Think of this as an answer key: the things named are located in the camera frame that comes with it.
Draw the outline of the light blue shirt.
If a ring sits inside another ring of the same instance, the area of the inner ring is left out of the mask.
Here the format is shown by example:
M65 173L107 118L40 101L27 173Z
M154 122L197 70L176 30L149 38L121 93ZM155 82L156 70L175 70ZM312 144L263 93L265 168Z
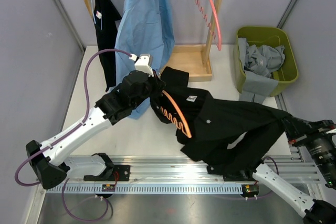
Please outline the light blue shirt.
M175 46L170 0L125 0L115 43L116 49L151 55L152 68L161 69Z

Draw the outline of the black long-sleeve shirt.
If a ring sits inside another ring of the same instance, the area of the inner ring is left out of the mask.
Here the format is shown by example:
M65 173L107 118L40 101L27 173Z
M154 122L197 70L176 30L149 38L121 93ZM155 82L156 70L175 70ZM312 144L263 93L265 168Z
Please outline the black long-sleeve shirt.
M189 74L168 67L159 77L165 93L150 99L162 123L176 127L181 152L204 161L211 174L233 175L269 151L285 131L291 114L259 103L214 98L188 87Z

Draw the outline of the grey shirt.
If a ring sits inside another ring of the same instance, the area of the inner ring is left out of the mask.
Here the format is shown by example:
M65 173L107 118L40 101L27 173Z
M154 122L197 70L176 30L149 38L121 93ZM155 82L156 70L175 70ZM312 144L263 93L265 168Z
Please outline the grey shirt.
M246 38L239 38L238 49L239 60L246 75L239 99L262 104L279 83L272 78L272 73L283 65L285 47L250 46Z

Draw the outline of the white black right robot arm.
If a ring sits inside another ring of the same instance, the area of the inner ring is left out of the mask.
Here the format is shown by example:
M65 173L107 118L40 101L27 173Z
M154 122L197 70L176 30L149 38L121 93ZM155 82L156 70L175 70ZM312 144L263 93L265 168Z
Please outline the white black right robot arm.
M285 119L284 129L289 144L294 147L305 147L316 166L316 172L326 180L328 188L335 189L335 123L331 120L309 122L298 118ZM293 165L290 169L293 175L282 178L277 170L272 170L260 159L245 162L238 167L239 176L244 180L253 179L265 184L288 203L303 219L304 223L335 223L335 206L321 199L304 194L291 185L302 181L313 183L317 181L315 172L299 172L299 167Z

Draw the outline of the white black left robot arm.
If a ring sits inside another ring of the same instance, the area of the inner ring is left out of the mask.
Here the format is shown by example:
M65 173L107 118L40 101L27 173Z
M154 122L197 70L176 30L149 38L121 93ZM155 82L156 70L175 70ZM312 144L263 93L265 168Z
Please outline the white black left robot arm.
M29 164L43 189L67 178L108 181L114 178L114 163L105 153L95 153L76 162L70 154L101 131L128 117L147 98L161 95L165 83L157 76L132 71L111 92L99 99L83 119L49 140L26 145Z

